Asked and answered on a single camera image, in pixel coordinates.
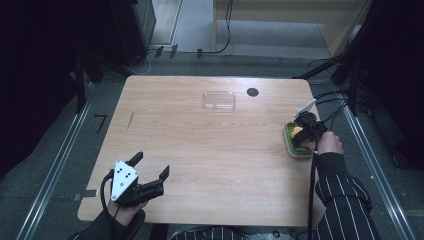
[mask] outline gray floor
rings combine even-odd
[[[213,1],[183,0],[172,45],[178,51],[213,51]],[[234,21],[230,23],[230,46],[222,54],[308,58],[330,57],[316,24]],[[217,46],[228,39],[226,22],[217,22]]]
[[[189,0],[184,0],[183,3],[187,4],[188,2]],[[209,40],[206,39],[210,38],[199,34],[199,32],[197,32],[197,35],[190,33],[186,39],[192,39],[192,44],[188,44],[186,40],[182,40],[182,29],[179,27],[177,30],[175,41],[179,42],[179,50],[192,51],[203,47],[207,49]],[[319,46],[321,43],[320,41],[312,41],[310,44],[317,44]],[[238,44],[234,43],[233,46],[235,53],[238,49]],[[305,53],[309,53],[309,51],[303,49],[277,57],[257,56],[255,54],[249,56],[251,53],[239,52],[231,56],[204,55],[200,59],[197,59],[194,54],[177,54],[175,58],[170,59],[169,53],[165,52],[158,58],[151,55],[149,57],[150,66],[145,61],[134,66],[133,70],[140,73],[147,72],[149,75],[287,78],[306,72],[309,63],[313,60],[328,57],[326,55],[328,53],[319,51],[311,55],[302,55]],[[74,201],[72,198],[75,193],[81,193],[86,187],[120,92],[125,84],[125,79],[115,72],[105,70],[105,75],[106,78],[104,81],[101,84],[96,84],[94,87],[92,102],[85,121],[69,152],[67,161],[61,171],[61,176],[49,198],[45,211],[41,215],[40,221],[34,223],[37,228],[35,228],[32,239],[66,239],[73,232],[82,230],[88,225],[87,222],[82,222],[77,218],[77,210],[80,202]],[[334,90],[333,84],[329,81],[329,76],[330,74],[328,72],[323,72],[310,80],[311,90],[314,95]],[[321,118],[328,116],[336,108],[337,103],[318,106]],[[33,154],[11,170],[1,180],[0,205],[2,208],[0,208],[0,239],[15,239],[18,236],[25,218],[29,213],[31,204],[42,187],[44,179],[48,175],[50,167],[60,149],[61,142],[72,124],[75,117],[75,109],[76,99],[73,99],[63,109],[61,115],[48,132],[46,132]],[[99,133],[96,132],[101,119],[94,117],[94,114],[108,116],[105,125]],[[358,119],[362,123],[363,129],[370,140],[373,151],[378,157],[378,162],[383,168],[395,196],[407,215],[408,222],[415,232],[416,239],[424,239],[424,230],[420,226],[424,218],[424,204],[422,202],[424,192],[421,185],[424,180],[423,172],[420,170],[402,170],[396,168],[392,164],[388,148],[381,139],[372,119],[363,113],[359,114]],[[392,217],[386,207],[384,197],[382,197],[381,191],[375,184],[375,178],[372,176],[358,142],[343,114],[340,114],[335,120],[333,130],[342,137],[346,150],[346,161],[351,174],[357,176],[373,196],[374,211],[372,217],[382,239],[400,239],[396,226],[393,224]],[[148,239],[150,228],[150,224],[145,224],[137,239]]]
[[[152,0],[156,25],[151,43],[170,45],[174,39],[176,24],[183,0]]]

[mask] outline black cable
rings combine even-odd
[[[327,100],[323,100],[321,102],[317,102],[315,103],[315,105],[319,105],[319,104],[323,104],[323,103],[327,103],[327,102],[333,102],[333,101],[347,101],[347,98],[331,98],[331,99],[327,99]]]
[[[308,115],[304,116],[311,123],[312,132],[315,136],[312,136],[313,141],[315,142],[314,155],[312,157],[311,163],[311,175],[309,178],[309,200],[308,200],[308,240],[312,239],[312,219],[313,219],[313,205],[314,205],[314,186],[315,186],[315,169],[316,169],[316,160],[318,157],[318,140],[319,133],[316,128],[314,119],[310,118]]]
[[[113,178],[113,174],[114,174],[114,170],[111,169],[109,171],[109,173],[103,178],[102,183],[100,185],[100,201],[102,202],[103,211],[105,211],[106,216],[109,213],[107,211],[106,200],[105,200],[105,185],[106,185],[106,182],[109,179]],[[109,228],[110,228],[110,230],[112,231],[112,234],[113,234],[112,221],[110,220],[110,218],[108,216],[106,218],[107,218],[108,223],[109,223]]]
[[[334,120],[336,119],[336,117],[337,117],[337,115],[341,112],[341,110],[343,109],[343,108],[345,108],[347,106],[347,103],[344,103],[344,104],[342,104],[342,105],[340,105],[340,107],[339,107],[339,109],[337,109],[337,111],[336,111],[336,114],[332,117],[332,120],[331,120],[331,124],[330,124],[330,131],[333,129],[333,123],[334,123]]]
[[[322,121],[324,124],[330,120],[331,118],[334,118],[335,116],[337,116],[337,114],[339,114],[339,112],[347,106],[347,102],[344,102],[343,104],[341,104],[336,111],[334,111],[333,113],[331,113],[324,121]]]
[[[308,66],[306,66],[306,71],[308,71],[308,72],[309,72],[309,68],[311,67],[312,63],[314,63],[314,62],[318,62],[318,61],[324,61],[324,62],[326,62],[327,60],[328,60],[328,58],[320,58],[320,59],[315,59],[315,60],[313,60],[312,62],[310,62],[310,63],[308,64]]]
[[[121,209],[121,205],[118,205],[118,209],[116,209],[115,215],[113,216],[113,220],[116,219],[116,216],[118,215],[119,209]]]
[[[331,95],[331,94],[336,94],[336,93],[348,93],[348,91],[347,90],[337,90],[337,91],[320,93],[318,95],[315,95],[314,98],[318,100],[322,97],[325,97],[325,96],[328,96],[328,95]]]
[[[228,5],[227,5],[227,12],[225,14],[225,22],[226,22],[227,32],[228,32],[228,39],[227,39],[227,43],[225,44],[225,46],[219,51],[202,52],[202,54],[218,54],[218,53],[223,52],[225,49],[227,49],[228,45],[230,44],[230,40],[231,40],[230,23],[231,23],[232,12],[233,12],[233,0],[229,0]],[[180,54],[198,54],[198,52],[179,52],[179,51],[177,51],[177,53],[180,53]]]

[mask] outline clear plastic container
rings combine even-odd
[[[202,108],[211,112],[234,112],[236,96],[231,91],[206,91],[203,94]]]

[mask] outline striped sleeve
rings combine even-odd
[[[326,158],[319,158],[318,162],[321,160],[325,161]],[[344,165],[343,158],[339,161],[335,164]],[[315,191],[327,209],[314,239],[380,239],[369,215],[372,209],[370,195],[357,178],[349,176],[347,171],[341,172],[343,174],[320,174],[318,166],[320,180]]]

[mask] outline black round hole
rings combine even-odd
[[[279,238],[280,237],[280,233],[278,231],[272,232],[272,235],[274,235],[275,238]]]
[[[251,97],[256,97],[258,96],[259,91],[256,88],[249,88],[247,89],[247,95],[251,96]]]

